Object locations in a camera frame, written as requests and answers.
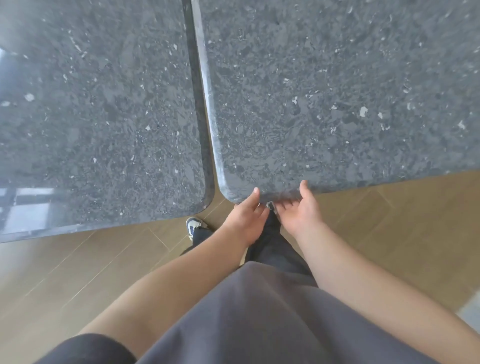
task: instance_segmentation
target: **gray t-shirt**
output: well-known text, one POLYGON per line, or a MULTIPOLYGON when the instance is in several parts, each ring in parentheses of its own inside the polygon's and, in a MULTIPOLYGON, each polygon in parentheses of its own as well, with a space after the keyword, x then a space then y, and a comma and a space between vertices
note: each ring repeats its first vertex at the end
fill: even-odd
MULTIPOLYGON (((106 363, 126 350, 100 335, 71 338, 39 363, 106 363), (105 350, 99 348, 111 346, 105 350), (101 358, 85 352, 95 347, 101 358), (82 360, 74 352, 82 352, 82 360)), ((134 363, 133 356, 116 363, 134 363)), ((139 364, 436 363, 395 339, 305 275, 249 262, 158 340, 139 364)))

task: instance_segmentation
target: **black and white sneaker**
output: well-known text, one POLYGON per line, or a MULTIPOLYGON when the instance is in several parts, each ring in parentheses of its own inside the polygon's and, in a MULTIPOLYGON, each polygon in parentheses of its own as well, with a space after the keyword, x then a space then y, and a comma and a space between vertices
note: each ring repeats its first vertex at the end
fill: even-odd
POLYGON ((191 217, 187 219, 187 231, 188 237, 190 240, 193 241, 193 232, 197 228, 207 228, 207 224, 205 224, 202 220, 196 217, 191 217))

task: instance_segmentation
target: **black pants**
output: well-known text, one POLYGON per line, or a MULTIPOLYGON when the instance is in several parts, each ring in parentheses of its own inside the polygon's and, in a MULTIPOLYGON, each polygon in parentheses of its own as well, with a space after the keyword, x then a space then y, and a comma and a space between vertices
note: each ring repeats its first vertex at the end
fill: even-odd
MULTIPOLYGON (((312 276, 307 262, 298 254, 290 243, 280 234, 280 221, 275 213, 270 211, 262 234, 247 250, 245 263, 253 261, 273 266, 287 273, 300 273, 312 276)), ((213 231, 196 228, 193 232, 193 245, 183 253, 190 251, 209 238, 213 231)))

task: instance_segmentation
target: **forearm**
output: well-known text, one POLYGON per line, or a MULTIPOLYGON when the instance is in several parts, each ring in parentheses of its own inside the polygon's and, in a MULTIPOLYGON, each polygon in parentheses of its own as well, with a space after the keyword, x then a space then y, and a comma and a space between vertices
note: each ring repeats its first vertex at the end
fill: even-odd
POLYGON ((480 359, 480 339, 463 321, 365 259, 326 225, 297 240, 318 286, 368 320, 440 363, 480 359))
POLYGON ((82 332, 106 334, 137 358, 240 265, 245 244, 226 229, 146 275, 82 332))

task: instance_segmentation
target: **granite countertop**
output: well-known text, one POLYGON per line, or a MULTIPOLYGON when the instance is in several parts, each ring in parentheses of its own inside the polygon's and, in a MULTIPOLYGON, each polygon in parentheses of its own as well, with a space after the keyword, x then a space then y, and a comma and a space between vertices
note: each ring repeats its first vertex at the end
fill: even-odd
POLYGON ((186 29, 181 1, 1 2, 0 242, 211 202, 186 29))
POLYGON ((480 166, 476 1, 193 0, 222 193, 480 166))

